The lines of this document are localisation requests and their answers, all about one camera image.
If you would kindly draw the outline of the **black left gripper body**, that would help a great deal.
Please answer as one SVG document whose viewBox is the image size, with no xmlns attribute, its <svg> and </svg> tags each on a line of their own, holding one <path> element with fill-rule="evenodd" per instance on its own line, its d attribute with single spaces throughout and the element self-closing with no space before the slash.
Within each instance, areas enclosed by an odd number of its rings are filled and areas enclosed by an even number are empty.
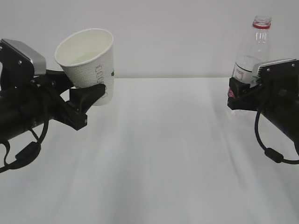
<svg viewBox="0 0 299 224">
<path fill-rule="evenodd" d="M 75 130 L 87 126 L 87 114 L 70 104 L 70 89 L 58 93 L 44 75 L 34 76 L 33 65 L 18 53 L 0 46 L 0 129 L 28 131 L 54 119 Z"/>
</svg>

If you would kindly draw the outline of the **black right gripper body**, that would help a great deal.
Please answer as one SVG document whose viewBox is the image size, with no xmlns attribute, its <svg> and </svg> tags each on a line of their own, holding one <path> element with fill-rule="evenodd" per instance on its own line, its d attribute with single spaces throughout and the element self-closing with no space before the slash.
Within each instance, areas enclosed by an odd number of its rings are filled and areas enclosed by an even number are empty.
<svg viewBox="0 0 299 224">
<path fill-rule="evenodd" d="M 257 109 L 255 135 L 259 143 L 260 115 L 263 114 L 294 144 L 299 143 L 299 61 L 276 65 L 263 70 L 253 92 L 264 96 Z"/>
</svg>

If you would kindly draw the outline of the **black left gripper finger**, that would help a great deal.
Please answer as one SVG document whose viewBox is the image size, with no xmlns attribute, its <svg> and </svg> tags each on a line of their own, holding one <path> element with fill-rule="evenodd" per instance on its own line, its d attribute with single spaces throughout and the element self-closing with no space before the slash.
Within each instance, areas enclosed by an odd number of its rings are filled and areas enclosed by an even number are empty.
<svg viewBox="0 0 299 224">
<path fill-rule="evenodd" d="M 74 85 L 63 71 L 46 70 L 47 78 L 50 79 L 50 85 L 58 92 L 63 93 Z"/>
<path fill-rule="evenodd" d="M 70 89 L 69 104 L 79 113 L 86 113 L 90 107 L 106 93 L 104 84 Z"/>
</svg>

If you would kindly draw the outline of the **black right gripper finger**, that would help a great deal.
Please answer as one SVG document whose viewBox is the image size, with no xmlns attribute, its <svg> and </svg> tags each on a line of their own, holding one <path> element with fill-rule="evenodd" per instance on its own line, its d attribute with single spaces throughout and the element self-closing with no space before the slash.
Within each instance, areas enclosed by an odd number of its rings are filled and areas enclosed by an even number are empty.
<svg viewBox="0 0 299 224">
<path fill-rule="evenodd" d="M 250 84 L 243 83 L 238 79 L 231 77 L 229 79 L 228 98 L 249 99 L 253 98 L 253 90 Z"/>
<path fill-rule="evenodd" d="M 240 96 L 236 96 L 233 92 L 228 93 L 228 107 L 231 110 L 257 111 L 264 96 L 256 92 L 248 92 Z"/>
</svg>

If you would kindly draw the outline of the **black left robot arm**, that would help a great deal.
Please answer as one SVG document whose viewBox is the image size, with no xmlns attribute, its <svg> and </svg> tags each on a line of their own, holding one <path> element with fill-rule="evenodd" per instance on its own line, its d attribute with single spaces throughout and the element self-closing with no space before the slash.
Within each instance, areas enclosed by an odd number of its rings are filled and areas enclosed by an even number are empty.
<svg viewBox="0 0 299 224">
<path fill-rule="evenodd" d="M 56 120 L 75 130 L 87 126 L 89 108 L 104 84 L 75 89 L 63 71 L 48 70 L 45 58 L 28 45 L 0 41 L 0 136 L 14 138 Z"/>
</svg>

